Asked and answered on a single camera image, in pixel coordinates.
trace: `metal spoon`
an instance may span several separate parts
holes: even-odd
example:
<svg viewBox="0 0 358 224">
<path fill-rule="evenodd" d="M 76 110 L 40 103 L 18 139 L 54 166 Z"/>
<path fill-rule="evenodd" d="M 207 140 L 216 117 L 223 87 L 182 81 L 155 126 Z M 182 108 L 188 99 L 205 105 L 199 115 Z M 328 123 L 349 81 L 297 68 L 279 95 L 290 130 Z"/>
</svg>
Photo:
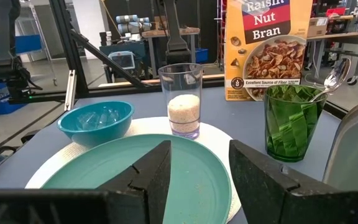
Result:
<svg viewBox="0 0 358 224">
<path fill-rule="evenodd" d="M 321 93 L 317 94 L 310 102 L 314 102 L 317 100 L 321 95 L 325 93 L 332 93 L 333 91 L 337 90 L 344 80 L 346 79 L 347 74 L 351 68 L 351 61 L 348 58 L 342 59 L 342 62 L 335 66 L 335 68 L 331 71 L 329 76 L 324 81 L 325 90 Z"/>
</svg>

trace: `rice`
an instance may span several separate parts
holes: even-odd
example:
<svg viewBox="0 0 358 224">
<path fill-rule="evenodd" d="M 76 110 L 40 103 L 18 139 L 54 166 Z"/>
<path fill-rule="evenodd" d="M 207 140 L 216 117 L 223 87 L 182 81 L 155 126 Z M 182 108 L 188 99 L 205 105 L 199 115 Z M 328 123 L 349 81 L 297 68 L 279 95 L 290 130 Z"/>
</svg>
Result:
<svg viewBox="0 0 358 224">
<path fill-rule="evenodd" d="M 169 101 L 168 116 L 171 128 L 178 133 L 190 133 L 200 126 L 200 98 L 195 95 L 179 95 Z"/>
</svg>

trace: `teal bowl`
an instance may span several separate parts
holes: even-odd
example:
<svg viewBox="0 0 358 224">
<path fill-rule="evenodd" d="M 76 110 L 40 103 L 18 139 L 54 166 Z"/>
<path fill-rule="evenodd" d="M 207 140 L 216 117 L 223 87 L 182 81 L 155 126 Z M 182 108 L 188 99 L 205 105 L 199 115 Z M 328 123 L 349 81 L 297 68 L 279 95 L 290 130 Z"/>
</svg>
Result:
<svg viewBox="0 0 358 224">
<path fill-rule="evenodd" d="M 70 111 L 57 124 L 73 142 L 95 147 L 123 137 L 134 111 L 132 104 L 123 101 L 95 103 Z"/>
</svg>

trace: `green plastic cup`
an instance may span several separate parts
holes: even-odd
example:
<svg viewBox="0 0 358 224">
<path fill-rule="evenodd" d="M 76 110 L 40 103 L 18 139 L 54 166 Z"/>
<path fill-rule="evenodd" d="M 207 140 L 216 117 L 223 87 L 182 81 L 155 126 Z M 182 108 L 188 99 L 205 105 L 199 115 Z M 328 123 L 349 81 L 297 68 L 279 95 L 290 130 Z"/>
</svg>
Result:
<svg viewBox="0 0 358 224">
<path fill-rule="evenodd" d="M 327 94 L 309 101 L 321 90 L 303 85 L 274 85 L 265 92 L 267 154 L 284 162 L 303 160 Z"/>
</svg>

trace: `clear glass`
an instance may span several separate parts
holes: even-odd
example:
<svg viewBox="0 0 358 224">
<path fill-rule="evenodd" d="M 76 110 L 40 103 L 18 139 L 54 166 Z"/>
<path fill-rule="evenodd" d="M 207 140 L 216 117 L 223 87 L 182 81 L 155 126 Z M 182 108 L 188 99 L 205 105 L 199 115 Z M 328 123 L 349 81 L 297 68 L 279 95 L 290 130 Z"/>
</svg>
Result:
<svg viewBox="0 0 358 224">
<path fill-rule="evenodd" d="M 303 160 L 327 100 L 321 90 L 302 85 L 275 85 L 265 92 L 267 154 L 284 162 Z"/>
<path fill-rule="evenodd" d="M 200 135 L 202 66 L 195 63 L 167 65 L 160 68 L 158 74 L 172 134 L 196 139 Z"/>
</svg>

